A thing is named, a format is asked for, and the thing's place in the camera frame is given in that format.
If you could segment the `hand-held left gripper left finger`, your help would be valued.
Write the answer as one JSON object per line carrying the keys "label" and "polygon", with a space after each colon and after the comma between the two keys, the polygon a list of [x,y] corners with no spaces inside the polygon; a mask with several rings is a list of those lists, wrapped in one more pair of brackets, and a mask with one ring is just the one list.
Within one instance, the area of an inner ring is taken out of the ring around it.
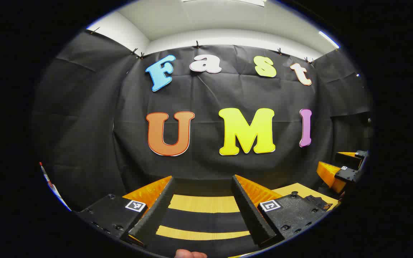
{"label": "hand-held left gripper left finger", "polygon": [[126,195],[108,193],[74,214],[98,232],[146,248],[171,203],[176,180],[167,176]]}

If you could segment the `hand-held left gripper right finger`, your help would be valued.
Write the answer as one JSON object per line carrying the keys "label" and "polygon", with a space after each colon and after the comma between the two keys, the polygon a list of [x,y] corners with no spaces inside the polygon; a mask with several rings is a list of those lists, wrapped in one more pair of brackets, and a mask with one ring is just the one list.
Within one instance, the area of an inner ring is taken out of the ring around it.
{"label": "hand-held left gripper right finger", "polygon": [[298,191],[281,195],[239,175],[232,178],[232,191],[254,243],[261,248],[295,237],[331,207],[321,197],[302,197]]}

